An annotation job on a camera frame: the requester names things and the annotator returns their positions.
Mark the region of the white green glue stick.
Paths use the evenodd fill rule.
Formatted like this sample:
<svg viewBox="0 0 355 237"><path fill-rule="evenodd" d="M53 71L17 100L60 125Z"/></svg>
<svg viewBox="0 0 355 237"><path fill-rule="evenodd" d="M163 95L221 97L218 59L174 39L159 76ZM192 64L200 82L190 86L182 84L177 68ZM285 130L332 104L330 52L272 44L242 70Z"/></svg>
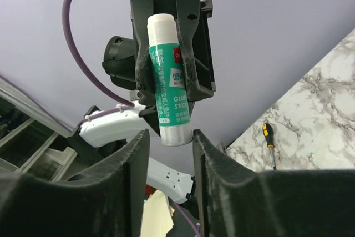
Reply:
<svg viewBox="0 0 355 237"><path fill-rule="evenodd" d="M188 144L192 128L174 16L150 16L147 30L161 142L169 147Z"/></svg>

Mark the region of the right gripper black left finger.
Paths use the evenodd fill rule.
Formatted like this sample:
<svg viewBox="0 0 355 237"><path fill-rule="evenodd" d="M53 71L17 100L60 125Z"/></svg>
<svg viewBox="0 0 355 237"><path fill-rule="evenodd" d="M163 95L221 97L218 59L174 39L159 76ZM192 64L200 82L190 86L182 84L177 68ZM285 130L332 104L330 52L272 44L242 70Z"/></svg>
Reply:
<svg viewBox="0 0 355 237"><path fill-rule="evenodd" d="M1 175L2 236L139 236L150 135L67 181Z"/></svg>

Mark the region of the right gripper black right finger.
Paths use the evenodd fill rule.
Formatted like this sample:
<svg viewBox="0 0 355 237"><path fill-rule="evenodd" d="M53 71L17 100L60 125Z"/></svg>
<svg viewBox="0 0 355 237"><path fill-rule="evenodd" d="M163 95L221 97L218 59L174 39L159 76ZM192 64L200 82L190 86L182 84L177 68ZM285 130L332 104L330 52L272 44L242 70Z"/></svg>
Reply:
<svg viewBox="0 0 355 237"><path fill-rule="evenodd" d="M193 132L202 236L353 236L354 171L254 172Z"/></svg>

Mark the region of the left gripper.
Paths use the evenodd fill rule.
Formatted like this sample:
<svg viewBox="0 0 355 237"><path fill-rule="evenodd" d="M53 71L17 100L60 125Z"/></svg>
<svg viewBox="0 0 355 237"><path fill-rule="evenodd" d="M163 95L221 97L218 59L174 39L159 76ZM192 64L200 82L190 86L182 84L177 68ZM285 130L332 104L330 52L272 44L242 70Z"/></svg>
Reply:
<svg viewBox="0 0 355 237"><path fill-rule="evenodd" d="M174 16L188 100L196 102L213 97L216 83L208 26L213 12L212 0L130 0L130 5L139 103L155 104L147 22L150 16L159 13Z"/></svg>

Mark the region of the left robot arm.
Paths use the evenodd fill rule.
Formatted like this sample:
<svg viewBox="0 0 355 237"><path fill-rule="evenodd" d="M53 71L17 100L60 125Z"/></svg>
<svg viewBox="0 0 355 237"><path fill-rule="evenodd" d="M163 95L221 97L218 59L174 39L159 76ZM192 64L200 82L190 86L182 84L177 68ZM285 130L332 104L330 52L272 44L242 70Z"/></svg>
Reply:
<svg viewBox="0 0 355 237"><path fill-rule="evenodd" d="M211 0L131 0L133 37L113 37L106 46L102 65L116 86L137 92L138 98L132 106L86 115L69 138L80 155L96 163L101 159L100 148L133 137L143 129L154 131L167 147L192 141L192 129L185 126L184 119L191 116L195 102L213 97L216 90L207 23L212 11ZM171 55L182 61L176 72L184 79L187 108L179 113L178 126L161 130L159 115L163 109L156 105L153 93L147 22L150 16L165 13L175 21L178 45Z"/></svg>

